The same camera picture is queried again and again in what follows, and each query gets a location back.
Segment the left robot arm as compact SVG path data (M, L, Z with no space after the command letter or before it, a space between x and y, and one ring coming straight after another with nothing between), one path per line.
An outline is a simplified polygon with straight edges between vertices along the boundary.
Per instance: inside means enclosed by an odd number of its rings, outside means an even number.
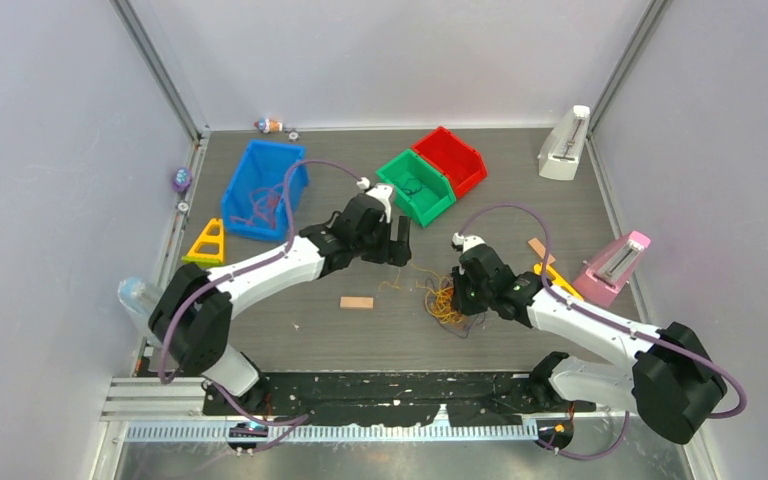
M228 392L240 412L267 398L261 372L229 343L232 320L297 284L347 268L355 259L405 266L412 257L411 220L391 217L381 200L358 194L325 223L303 228L285 244L225 267L180 267L148 317L147 327L183 376L205 377Z

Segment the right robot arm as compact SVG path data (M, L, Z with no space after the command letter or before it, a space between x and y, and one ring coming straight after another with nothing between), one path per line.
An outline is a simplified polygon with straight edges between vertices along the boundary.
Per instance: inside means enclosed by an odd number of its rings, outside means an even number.
M722 374L696 333L612 314L534 272L514 273L477 236L455 246L452 307L464 315L492 311L527 328L564 337L601 362L553 352L531 372L531 397L544 410L587 401L637 415L675 444L688 443L726 396Z

